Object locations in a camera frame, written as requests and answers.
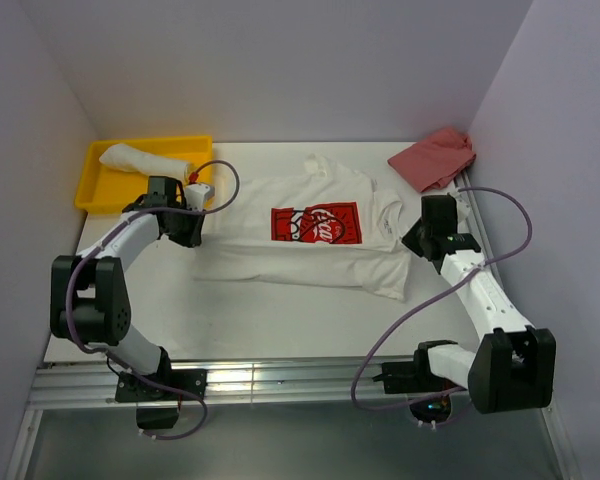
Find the rolled white t-shirt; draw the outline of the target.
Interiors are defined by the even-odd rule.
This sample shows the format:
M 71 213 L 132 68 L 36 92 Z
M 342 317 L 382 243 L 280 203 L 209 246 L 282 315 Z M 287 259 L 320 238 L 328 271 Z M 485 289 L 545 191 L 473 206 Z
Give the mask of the rolled white t-shirt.
M 172 159 L 133 148 L 124 143 L 109 147 L 99 161 L 111 169 L 139 173 L 147 177 L 165 176 L 187 183 L 189 177 L 196 172 L 196 167 L 178 159 Z

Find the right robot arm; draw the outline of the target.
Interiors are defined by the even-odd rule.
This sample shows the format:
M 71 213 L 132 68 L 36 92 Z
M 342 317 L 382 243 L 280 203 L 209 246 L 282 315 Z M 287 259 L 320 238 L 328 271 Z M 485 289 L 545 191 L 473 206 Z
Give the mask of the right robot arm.
M 434 391 L 451 383 L 467 389 L 483 414 L 548 406 L 556 340 L 514 307 L 478 241 L 460 232 L 456 199 L 449 194 L 423 197 L 421 216 L 402 242 L 453 288 L 480 341 L 474 352 L 450 340 L 420 343 L 409 364 L 410 391 Z

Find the white printed t-shirt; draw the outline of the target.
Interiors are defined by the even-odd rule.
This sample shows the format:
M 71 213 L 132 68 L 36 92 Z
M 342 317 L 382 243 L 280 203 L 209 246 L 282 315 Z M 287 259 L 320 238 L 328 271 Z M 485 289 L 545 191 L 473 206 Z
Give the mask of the white printed t-shirt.
M 301 175 L 244 180 L 209 216 L 190 269 L 206 281 L 359 288 L 401 301 L 411 255 L 398 194 L 369 175 L 311 155 Z

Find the yellow plastic tray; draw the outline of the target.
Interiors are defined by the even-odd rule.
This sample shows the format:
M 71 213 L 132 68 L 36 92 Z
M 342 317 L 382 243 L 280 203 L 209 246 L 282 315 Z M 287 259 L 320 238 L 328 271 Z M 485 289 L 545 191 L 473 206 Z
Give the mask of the yellow plastic tray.
M 212 159 L 211 136 L 113 139 L 93 142 L 87 149 L 74 204 L 89 214 L 120 214 L 147 191 L 148 177 L 103 165 L 99 158 L 111 146 L 124 143 L 137 150 L 199 167 Z

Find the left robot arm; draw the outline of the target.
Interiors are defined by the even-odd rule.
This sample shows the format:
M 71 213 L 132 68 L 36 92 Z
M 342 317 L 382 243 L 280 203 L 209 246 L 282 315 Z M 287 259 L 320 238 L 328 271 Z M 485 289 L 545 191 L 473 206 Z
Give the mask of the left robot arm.
M 201 244 L 203 209 L 214 187 L 188 186 L 152 176 L 147 192 L 127 205 L 117 223 L 94 245 L 61 255 L 51 267 L 50 330 L 86 354 L 103 354 L 139 377 L 139 388 L 163 399 L 175 386 L 166 350 L 132 325 L 125 272 L 154 242 L 165 237 L 194 248 Z

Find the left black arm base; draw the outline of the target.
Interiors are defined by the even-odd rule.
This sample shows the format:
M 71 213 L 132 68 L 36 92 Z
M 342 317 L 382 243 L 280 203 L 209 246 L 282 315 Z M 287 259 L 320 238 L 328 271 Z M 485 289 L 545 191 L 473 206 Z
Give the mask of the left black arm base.
M 202 420 L 208 409 L 204 402 L 207 386 L 205 369 L 176 369 L 166 374 L 141 379 L 132 373 L 118 373 L 115 402 L 135 404 L 136 425 L 143 434 L 158 438 L 169 437 L 168 431 L 176 426 L 184 401 L 200 402 Z

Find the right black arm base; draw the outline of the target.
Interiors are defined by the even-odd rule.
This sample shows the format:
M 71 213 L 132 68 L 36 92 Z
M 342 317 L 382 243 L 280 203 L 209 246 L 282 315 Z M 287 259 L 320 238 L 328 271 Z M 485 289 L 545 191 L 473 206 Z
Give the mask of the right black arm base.
M 453 382 L 434 376 L 416 360 L 384 362 L 381 364 L 381 373 L 375 375 L 373 381 L 380 382 L 384 393 L 388 395 L 427 394 L 455 387 Z M 452 411 L 450 395 L 419 401 L 410 406 L 418 426 L 434 427 L 445 423 L 451 419 Z

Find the pink folded t-shirt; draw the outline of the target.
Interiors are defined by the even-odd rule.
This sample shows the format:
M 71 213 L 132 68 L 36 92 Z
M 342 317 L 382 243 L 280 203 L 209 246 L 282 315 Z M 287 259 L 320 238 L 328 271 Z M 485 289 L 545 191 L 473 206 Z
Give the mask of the pink folded t-shirt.
M 416 192 L 446 188 L 476 159 L 470 136 L 453 127 L 440 129 L 387 160 Z

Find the aluminium right side rail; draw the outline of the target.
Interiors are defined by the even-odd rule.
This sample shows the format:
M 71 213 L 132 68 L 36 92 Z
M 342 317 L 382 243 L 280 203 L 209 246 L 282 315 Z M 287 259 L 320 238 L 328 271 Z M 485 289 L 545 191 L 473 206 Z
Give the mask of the aluminium right side rail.
M 519 200 L 499 189 L 469 186 L 459 188 L 458 192 L 489 193 L 510 201 L 525 221 L 526 236 L 519 247 L 500 256 L 486 257 L 484 253 L 470 250 L 450 255 L 443 262 L 442 276 L 453 287 L 458 287 L 457 296 L 465 307 L 479 340 L 497 331 L 505 334 L 524 332 L 531 322 L 514 306 L 491 267 L 527 248 L 533 234 L 531 218 Z

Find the aluminium front rail frame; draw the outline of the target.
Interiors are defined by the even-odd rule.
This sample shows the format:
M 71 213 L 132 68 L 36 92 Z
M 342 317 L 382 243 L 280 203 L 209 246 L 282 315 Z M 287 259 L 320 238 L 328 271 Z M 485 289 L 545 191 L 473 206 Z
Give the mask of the aluminium front rail frame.
M 213 362 L 208 421 L 152 441 L 114 400 L 102 363 L 49 364 L 34 377 L 11 479 L 578 479 L 555 407 L 484 416 L 464 396 L 450 423 L 349 400 L 353 359 Z

